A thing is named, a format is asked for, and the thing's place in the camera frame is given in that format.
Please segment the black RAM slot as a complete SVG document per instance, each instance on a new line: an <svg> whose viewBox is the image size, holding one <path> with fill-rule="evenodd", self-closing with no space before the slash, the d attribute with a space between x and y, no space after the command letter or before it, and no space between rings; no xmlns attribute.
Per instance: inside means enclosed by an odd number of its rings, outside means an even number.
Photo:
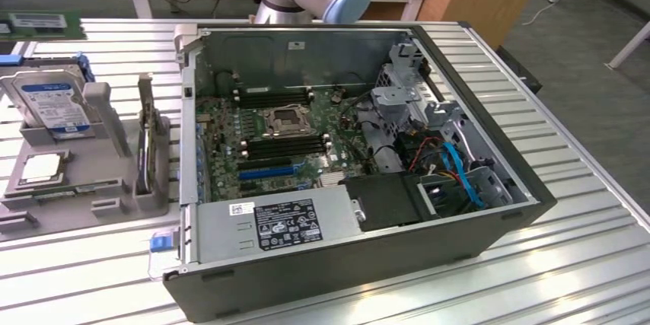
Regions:
<svg viewBox="0 0 650 325"><path fill-rule="evenodd" d="M248 148L249 149L264 149L264 148L322 148L326 146L326 143L321 138L317 136L313 137L301 137L301 138L290 138L290 139L268 139L268 140L249 140L248 141Z"/></svg>
<svg viewBox="0 0 650 325"><path fill-rule="evenodd" d="M322 134L314 135L261 135L246 139L249 144L254 142L324 142Z"/></svg>
<svg viewBox="0 0 650 325"><path fill-rule="evenodd" d="M308 94L310 88L240 88L240 94Z"/></svg>
<svg viewBox="0 0 650 325"><path fill-rule="evenodd" d="M241 99L308 99L309 92L304 91L269 91L264 93L244 93Z"/></svg>
<svg viewBox="0 0 650 325"><path fill-rule="evenodd" d="M322 144L304 144L304 145L250 145L248 151L254 154L313 154L326 151L326 146Z"/></svg>
<svg viewBox="0 0 650 325"><path fill-rule="evenodd" d="M298 150L278 150L278 151L264 151L264 150L248 150L248 159L249 160L264 160L272 158L289 158L296 156L308 156L314 154L325 154L325 148L306 148Z"/></svg>
<svg viewBox="0 0 650 325"><path fill-rule="evenodd" d="M308 97L241 97L241 105L252 108L280 107L288 104L310 104Z"/></svg>

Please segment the green RAM stick white label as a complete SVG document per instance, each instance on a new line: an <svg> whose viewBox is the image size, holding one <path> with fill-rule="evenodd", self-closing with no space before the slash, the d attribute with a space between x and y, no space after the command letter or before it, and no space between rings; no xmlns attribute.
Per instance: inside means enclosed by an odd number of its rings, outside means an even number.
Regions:
<svg viewBox="0 0 650 325"><path fill-rule="evenodd" d="M0 10L0 41L86 39L77 11Z"/></svg>

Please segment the green motherboard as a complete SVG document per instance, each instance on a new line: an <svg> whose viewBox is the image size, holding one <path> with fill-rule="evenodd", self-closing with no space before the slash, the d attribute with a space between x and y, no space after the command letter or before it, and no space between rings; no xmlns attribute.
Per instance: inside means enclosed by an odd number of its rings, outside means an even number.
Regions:
<svg viewBox="0 0 650 325"><path fill-rule="evenodd" d="M202 97L195 107L198 201L286 193L320 187L324 173L344 171L346 178L374 174L373 147L364 135L372 124L360 119L361 102L348 90L336 86L310 88L309 122L314 134L322 134L326 153L290 157L298 168L292 176L240 180L237 164L248 159L250 137L265 132L262 112L276 107L252 108L241 105L240 91L222 97Z"/></svg>

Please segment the metal CPU socket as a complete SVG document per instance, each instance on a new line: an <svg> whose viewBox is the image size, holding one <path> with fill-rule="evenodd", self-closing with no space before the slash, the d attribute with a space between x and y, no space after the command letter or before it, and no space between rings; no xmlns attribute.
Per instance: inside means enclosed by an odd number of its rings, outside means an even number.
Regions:
<svg viewBox="0 0 650 325"><path fill-rule="evenodd" d="M264 136L269 138L289 138L313 133L309 122L309 108L302 104L289 104L270 108L262 112L265 121Z"/></svg>

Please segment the silver chipset heatsink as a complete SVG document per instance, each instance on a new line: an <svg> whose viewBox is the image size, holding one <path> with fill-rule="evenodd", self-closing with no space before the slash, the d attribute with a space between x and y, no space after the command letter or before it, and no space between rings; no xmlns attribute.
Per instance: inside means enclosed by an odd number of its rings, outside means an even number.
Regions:
<svg viewBox="0 0 650 325"><path fill-rule="evenodd" d="M320 187L325 188L325 187L341 185L342 183L345 183L345 180L346 180L346 174L344 171L324 173L318 179Z"/></svg>

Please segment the black expansion slot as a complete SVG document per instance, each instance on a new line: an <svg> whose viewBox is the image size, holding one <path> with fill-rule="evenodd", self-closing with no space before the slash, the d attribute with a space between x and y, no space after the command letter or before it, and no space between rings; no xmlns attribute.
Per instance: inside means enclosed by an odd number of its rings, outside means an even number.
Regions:
<svg viewBox="0 0 650 325"><path fill-rule="evenodd" d="M264 170L277 167L289 167L293 165L290 158L270 158L261 160L244 161L237 164L238 171Z"/></svg>

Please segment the blue expansion slot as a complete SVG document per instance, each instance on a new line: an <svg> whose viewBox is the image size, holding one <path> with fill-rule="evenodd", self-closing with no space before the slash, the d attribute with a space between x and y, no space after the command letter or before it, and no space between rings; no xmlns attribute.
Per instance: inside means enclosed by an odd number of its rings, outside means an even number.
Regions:
<svg viewBox="0 0 650 325"><path fill-rule="evenodd" d="M285 177L296 174L298 168L294 166L274 167L262 170L248 170L238 173L240 180L260 180L272 177Z"/></svg>

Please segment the black plastic fan shroud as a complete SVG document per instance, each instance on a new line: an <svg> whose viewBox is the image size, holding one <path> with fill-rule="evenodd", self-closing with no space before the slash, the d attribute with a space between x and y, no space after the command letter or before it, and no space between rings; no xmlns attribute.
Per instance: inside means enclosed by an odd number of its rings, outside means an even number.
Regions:
<svg viewBox="0 0 650 325"><path fill-rule="evenodd" d="M420 193L420 179L408 173L374 174L344 180L352 199L360 201L365 220L362 231L412 225L430 218Z"/></svg>

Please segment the metal disk bay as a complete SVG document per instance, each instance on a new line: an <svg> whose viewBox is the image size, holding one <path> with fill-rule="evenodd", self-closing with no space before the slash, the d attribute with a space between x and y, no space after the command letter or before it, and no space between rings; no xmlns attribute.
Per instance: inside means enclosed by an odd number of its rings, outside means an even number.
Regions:
<svg viewBox="0 0 650 325"><path fill-rule="evenodd" d="M424 53L413 43L400 43L389 51L389 62L382 65L373 88L373 103L384 120L405 126L409 120L428 125L426 107L432 90L420 73Z"/></svg>

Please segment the grey power supply unit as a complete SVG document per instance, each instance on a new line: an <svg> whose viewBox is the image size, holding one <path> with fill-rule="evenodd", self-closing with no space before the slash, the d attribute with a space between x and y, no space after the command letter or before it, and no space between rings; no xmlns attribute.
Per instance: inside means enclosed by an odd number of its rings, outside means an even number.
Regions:
<svg viewBox="0 0 650 325"><path fill-rule="evenodd" d="M193 228L200 263L244 262L362 234L344 185L202 204Z"/></svg>

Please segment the graphics card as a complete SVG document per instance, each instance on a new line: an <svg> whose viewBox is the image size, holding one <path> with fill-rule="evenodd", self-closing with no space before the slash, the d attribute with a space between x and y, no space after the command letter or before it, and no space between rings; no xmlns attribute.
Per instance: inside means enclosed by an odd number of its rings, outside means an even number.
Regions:
<svg viewBox="0 0 650 325"><path fill-rule="evenodd" d="M141 132L138 138L138 179L137 194L153 193L155 182L155 132L158 122L155 121L154 96L151 89L153 78L150 75L141 75L138 79L138 91L142 102L139 114Z"/></svg>

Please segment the black open PC case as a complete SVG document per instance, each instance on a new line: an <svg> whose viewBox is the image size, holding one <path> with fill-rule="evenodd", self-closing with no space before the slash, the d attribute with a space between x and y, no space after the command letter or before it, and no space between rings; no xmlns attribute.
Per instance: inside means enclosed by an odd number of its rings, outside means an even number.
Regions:
<svg viewBox="0 0 650 325"><path fill-rule="evenodd" d="M181 57L181 263L165 287L193 322L324 295L432 266L474 258L528 226L556 198L500 128L425 28L417 24L197 24L175 34ZM389 124L373 103L382 65L400 43L424 53L420 73L432 90L428 125ZM198 207L195 107L202 97L240 88L341 86L361 102L374 174L408 173L430 218L236 262L198 262L193 243Z"/></svg>

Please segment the blue case latch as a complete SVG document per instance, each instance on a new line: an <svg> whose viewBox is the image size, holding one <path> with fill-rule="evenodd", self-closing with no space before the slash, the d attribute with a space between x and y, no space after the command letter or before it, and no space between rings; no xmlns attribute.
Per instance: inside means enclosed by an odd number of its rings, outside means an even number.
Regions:
<svg viewBox="0 0 650 325"><path fill-rule="evenodd" d="M175 249L175 234L173 232L157 233L150 239L150 252L162 253Z"/></svg>

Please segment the grey parts rack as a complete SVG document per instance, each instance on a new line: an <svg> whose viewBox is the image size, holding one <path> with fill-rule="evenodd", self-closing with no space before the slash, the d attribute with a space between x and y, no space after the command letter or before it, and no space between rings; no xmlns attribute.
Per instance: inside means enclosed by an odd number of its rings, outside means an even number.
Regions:
<svg viewBox="0 0 650 325"><path fill-rule="evenodd" d="M153 193L137 194L138 118L123 121L110 104L110 86L87 84L83 100L99 114L93 137L58 140L46 128L21 127L25 142L0 194L0 242L117 224L169 212L170 119L155 108L155 182ZM29 155L66 153L62 184L21 189Z"/></svg>

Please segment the blue and black disk caddy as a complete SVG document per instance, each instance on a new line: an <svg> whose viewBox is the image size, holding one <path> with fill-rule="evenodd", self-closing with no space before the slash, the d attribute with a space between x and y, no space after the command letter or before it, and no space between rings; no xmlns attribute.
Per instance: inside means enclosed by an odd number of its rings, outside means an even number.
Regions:
<svg viewBox="0 0 650 325"><path fill-rule="evenodd" d="M29 58L22 55L0 55L0 67L42 67L75 65L89 81L95 81L91 63L83 53L71 57Z"/></svg>

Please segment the hard disk with blue label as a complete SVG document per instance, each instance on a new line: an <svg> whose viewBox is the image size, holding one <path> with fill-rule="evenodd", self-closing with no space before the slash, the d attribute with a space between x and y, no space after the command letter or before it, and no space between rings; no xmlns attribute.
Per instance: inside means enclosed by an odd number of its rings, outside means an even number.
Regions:
<svg viewBox="0 0 650 325"><path fill-rule="evenodd" d="M58 140L94 136L95 117L83 100L85 85L82 72L71 69L23 69L0 75L0 86L29 127L46 128Z"/></svg>

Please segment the silver CPU chip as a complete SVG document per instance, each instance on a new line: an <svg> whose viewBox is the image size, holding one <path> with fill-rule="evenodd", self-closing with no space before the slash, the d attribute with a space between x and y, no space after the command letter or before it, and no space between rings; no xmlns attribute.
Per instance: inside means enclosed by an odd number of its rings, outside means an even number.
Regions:
<svg viewBox="0 0 650 325"><path fill-rule="evenodd" d="M29 155L19 175L21 189L53 186L63 183L66 172L66 153L50 152Z"/></svg>

